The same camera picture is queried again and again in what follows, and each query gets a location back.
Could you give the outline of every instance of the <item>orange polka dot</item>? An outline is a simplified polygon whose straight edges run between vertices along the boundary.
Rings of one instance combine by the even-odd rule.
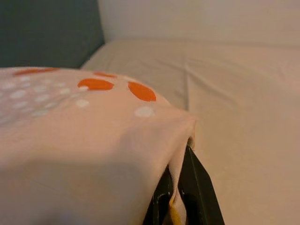
[[[95,72],[94,74],[97,75],[97,76],[105,76],[105,77],[110,77],[110,78],[117,78],[117,76],[115,76],[115,75],[105,74],[103,72]]]
[[[59,68],[45,68],[45,69],[23,69],[14,73],[14,75],[37,74],[59,70]]]
[[[79,88],[87,86],[89,90],[110,90],[113,88],[114,84],[104,80],[84,79],[80,81],[77,86]]]
[[[130,91],[140,100],[143,101],[156,101],[155,93],[150,89],[135,82],[128,82]]]

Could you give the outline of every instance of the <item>bed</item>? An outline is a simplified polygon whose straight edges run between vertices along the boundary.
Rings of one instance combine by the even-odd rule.
[[[297,223],[300,49],[154,39],[100,47],[97,2],[85,2],[2,2],[0,66],[81,67],[140,80],[199,118],[195,152],[226,224]]]
[[[82,69],[130,75],[198,116],[195,152],[226,224],[299,220],[300,49],[127,39]]]

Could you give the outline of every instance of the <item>white bed sheet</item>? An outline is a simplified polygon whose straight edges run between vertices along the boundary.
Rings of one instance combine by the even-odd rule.
[[[199,117],[196,154],[228,225],[300,221],[300,49],[123,40],[83,69],[126,74]]]

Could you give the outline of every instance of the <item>dark gray headboard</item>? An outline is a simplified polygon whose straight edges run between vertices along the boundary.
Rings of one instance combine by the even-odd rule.
[[[0,0],[0,67],[78,68],[103,43],[97,0]]]

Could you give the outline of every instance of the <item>wrinkled sheet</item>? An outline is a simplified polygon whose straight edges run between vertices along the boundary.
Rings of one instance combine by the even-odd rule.
[[[199,117],[196,154],[226,224],[300,221],[300,49],[123,40],[84,69],[128,74]]]
[[[177,189],[195,116],[101,71],[0,69],[0,224],[140,225],[168,166]]]

